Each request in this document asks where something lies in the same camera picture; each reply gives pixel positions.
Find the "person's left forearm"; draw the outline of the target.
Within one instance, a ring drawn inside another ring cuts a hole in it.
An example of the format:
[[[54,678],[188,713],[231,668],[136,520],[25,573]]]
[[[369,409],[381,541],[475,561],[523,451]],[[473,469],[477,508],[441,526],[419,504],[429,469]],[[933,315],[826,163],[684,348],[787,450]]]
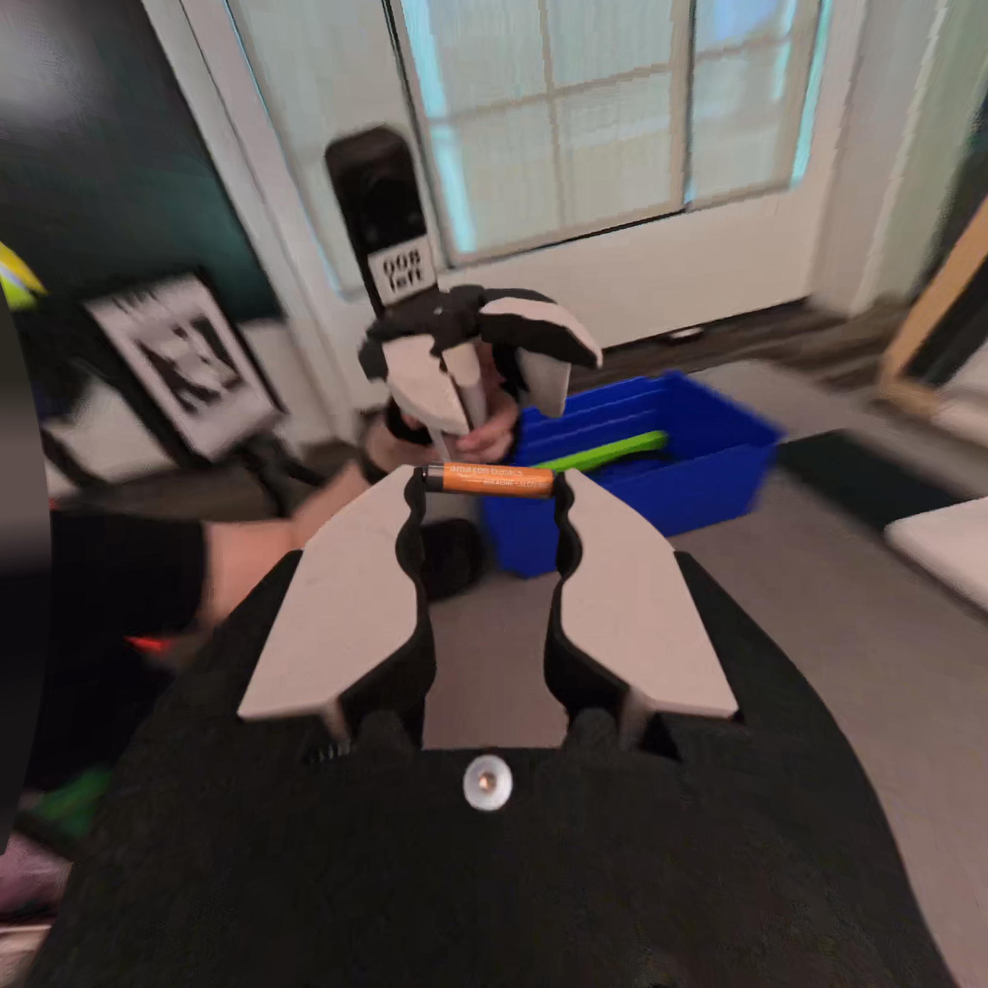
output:
[[[303,550],[323,525],[370,487],[360,464],[352,461],[289,518],[205,523],[204,582],[197,630],[211,630],[221,624],[283,557]]]

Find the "lime green plastic piece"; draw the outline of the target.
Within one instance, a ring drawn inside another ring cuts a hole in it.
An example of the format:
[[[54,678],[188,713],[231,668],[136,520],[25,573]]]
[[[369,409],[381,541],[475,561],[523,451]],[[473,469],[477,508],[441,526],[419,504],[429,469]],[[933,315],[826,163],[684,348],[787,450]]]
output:
[[[653,430],[612,443],[573,452],[553,460],[537,463],[535,468],[561,473],[566,470],[594,472],[613,464],[633,461],[636,458],[662,457],[669,443],[669,435],[662,430]]]

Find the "orange battery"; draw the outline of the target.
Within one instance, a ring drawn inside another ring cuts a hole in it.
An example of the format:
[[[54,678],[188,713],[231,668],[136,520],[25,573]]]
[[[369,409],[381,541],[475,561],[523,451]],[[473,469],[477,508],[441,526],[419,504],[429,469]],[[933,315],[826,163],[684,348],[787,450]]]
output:
[[[551,469],[503,464],[432,463],[420,468],[429,492],[512,499],[546,499],[553,493]]]

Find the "white tablet stand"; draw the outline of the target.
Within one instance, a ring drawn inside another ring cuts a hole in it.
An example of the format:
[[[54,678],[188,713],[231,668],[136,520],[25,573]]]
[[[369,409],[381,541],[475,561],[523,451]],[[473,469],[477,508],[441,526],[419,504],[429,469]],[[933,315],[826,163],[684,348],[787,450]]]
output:
[[[987,498],[886,525],[884,540],[919,568],[987,611]]]

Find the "blue plastic bin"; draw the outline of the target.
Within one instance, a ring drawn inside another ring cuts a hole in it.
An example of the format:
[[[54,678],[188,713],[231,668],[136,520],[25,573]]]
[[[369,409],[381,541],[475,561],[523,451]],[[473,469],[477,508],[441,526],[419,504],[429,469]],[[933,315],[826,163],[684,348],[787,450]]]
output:
[[[571,396],[559,418],[525,409],[512,463],[537,466],[652,432],[665,435],[662,450],[589,476],[664,537],[747,514],[784,438],[749,408],[669,372]]]

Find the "black framed board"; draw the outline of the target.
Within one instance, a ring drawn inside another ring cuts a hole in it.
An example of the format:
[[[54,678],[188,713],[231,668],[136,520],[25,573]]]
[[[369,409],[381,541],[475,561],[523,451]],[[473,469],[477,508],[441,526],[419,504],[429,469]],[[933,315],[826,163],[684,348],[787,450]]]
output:
[[[214,462],[284,417],[243,334],[198,273],[147,280],[81,306],[191,454]]]

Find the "person's left hand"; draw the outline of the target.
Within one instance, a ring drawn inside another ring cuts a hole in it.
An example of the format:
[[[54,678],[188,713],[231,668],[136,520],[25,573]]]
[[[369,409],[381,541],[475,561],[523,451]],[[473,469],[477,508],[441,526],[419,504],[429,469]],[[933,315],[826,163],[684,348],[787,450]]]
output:
[[[487,401],[489,418],[485,423],[463,437],[449,439],[451,460],[501,463],[511,454],[520,429],[518,402],[503,389],[495,389]],[[359,470],[370,484],[399,466],[419,466],[439,459],[429,430],[392,400],[369,419],[357,453]]]

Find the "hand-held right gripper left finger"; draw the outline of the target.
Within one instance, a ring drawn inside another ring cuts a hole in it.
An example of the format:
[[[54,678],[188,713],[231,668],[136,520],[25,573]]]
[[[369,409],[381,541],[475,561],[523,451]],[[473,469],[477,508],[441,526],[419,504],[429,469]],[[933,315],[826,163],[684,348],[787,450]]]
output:
[[[426,488],[403,466],[311,537],[237,710],[246,722],[316,717],[338,742],[388,711],[423,743],[437,675],[421,578]]]

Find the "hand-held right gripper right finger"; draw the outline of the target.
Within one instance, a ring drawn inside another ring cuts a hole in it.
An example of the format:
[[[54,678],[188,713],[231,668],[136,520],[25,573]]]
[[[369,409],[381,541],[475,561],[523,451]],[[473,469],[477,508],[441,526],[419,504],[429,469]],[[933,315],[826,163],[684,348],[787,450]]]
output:
[[[555,477],[553,496],[544,679],[568,739],[594,718],[617,742],[656,742],[667,717],[735,723],[739,701],[670,542],[577,470]]]

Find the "large glass window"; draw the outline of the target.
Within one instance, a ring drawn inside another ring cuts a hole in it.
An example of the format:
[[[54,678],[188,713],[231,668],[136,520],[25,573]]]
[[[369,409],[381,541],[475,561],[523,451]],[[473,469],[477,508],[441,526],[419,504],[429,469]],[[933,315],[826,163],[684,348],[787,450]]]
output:
[[[450,266],[799,182],[829,2],[242,1],[229,11],[309,218],[355,259],[329,143],[386,125]]]

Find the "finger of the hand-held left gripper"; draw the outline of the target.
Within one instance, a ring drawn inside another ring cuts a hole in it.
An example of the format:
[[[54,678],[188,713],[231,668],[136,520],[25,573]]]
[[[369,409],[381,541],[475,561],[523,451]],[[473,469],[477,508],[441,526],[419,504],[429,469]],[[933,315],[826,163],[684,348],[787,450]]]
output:
[[[603,365],[603,351],[590,331],[543,296],[492,298],[479,309],[478,328],[501,377],[546,417],[563,414],[575,366]]]
[[[433,354],[435,340],[421,333],[381,344],[385,381],[399,409],[427,429],[451,436],[470,431],[452,378]]]

